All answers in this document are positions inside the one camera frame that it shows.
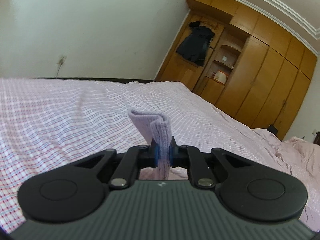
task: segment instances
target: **curved shelf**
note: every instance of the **curved shelf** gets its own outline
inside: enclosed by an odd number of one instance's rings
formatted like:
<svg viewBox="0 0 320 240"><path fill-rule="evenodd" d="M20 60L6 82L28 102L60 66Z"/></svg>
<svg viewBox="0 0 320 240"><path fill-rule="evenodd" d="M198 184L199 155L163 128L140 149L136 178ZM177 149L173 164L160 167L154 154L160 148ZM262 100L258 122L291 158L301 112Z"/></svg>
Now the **curved shelf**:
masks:
<svg viewBox="0 0 320 240"><path fill-rule="evenodd" d="M241 50L239 48L232 47L228 44L222 44L221 48L226 49L226 50L230 51L231 53L236 54L237 56L239 56L241 53Z"/></svg>
<svg viewBox="0 0 320 240"><path fill-rule="evenodd" d="M214 60L213 62L216 63L216 64L218 64L218 65L220 65L220 66L227 67L227 68L233 70L233 66L229 66L229 65L227 65L227 64L225 64L225 63L223 63L223 62L221 62L221 61Z"/></svg>

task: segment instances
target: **item on shelf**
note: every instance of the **item on shelf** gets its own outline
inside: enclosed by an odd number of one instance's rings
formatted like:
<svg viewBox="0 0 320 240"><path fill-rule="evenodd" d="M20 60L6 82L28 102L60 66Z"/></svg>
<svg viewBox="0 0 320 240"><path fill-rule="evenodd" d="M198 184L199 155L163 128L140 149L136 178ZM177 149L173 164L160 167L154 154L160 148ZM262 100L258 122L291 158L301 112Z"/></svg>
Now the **item on shelf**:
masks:
<svg viewBox="0 0 320 240"><path fill-rule="evenodd" d="M199 26L200 22L189 23L192 33L177 48L177 53L184 59L204 66L205 56L214 32L208 27Z"/></svg>
<svg viewBox="0 0 320 240"><path fill-rule="evenodd" d="M213 79L215 79L216 81L222 83L222 84L225 84L227 82L227 79L228 79L228 74L221 71L221 70L218 70L216 72L216 74L214 75Z"/></svg>

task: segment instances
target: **folded cloth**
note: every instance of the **folded cloth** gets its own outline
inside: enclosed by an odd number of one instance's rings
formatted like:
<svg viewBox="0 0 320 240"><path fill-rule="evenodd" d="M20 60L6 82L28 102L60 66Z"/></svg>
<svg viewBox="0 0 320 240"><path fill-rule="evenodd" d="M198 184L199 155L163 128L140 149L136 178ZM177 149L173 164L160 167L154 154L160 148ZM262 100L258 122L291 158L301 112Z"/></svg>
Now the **folded cloth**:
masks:
<svg viewBox="0 0 320 240"><path fill-rule="evenodd" d="M158 166L153 170L153 179L166 180L169 177L169 146L171 143L171 126L169 118L162 113L129 110L128 115L145 138L151 144L152 138L159 147Z"/></svg>

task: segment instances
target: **bedsheet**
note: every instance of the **bedsheet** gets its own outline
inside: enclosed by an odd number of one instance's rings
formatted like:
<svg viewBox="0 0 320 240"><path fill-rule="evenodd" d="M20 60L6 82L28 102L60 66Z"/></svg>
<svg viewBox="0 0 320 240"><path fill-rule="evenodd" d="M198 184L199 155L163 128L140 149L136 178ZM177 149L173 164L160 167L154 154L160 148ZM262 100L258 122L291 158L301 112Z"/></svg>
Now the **bedsheet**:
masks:
<svg viewBox="0 0 320 240"><path fill-rule="evenodd" d="M0 79L0 226L11 232L25 221L16 194L31 176L106 148L144 144L130 108L167 114L177 144L220 147L290 174L267 140L179 82Z"/></svg>

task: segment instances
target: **metal screw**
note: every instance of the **metal screw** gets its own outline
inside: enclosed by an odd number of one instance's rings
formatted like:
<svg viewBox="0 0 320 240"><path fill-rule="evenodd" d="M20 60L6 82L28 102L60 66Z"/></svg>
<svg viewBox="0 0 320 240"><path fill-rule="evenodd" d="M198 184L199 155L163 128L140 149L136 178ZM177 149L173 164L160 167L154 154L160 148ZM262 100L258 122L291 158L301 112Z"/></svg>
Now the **metal screw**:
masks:
<svg viewBox="0 0 320 240"><path fill-rule="evenodd" d="M202 178L198 180L198 185L202 187L210 187L213 185L213 180L209 178Z"/></svg>
<svg viewBox="0 0 320 240"><path fill-rule="evenodd" d="M111 185L115 187L122 187L127 184L127 181L123 178L115 178L111 181Z"/></svg>

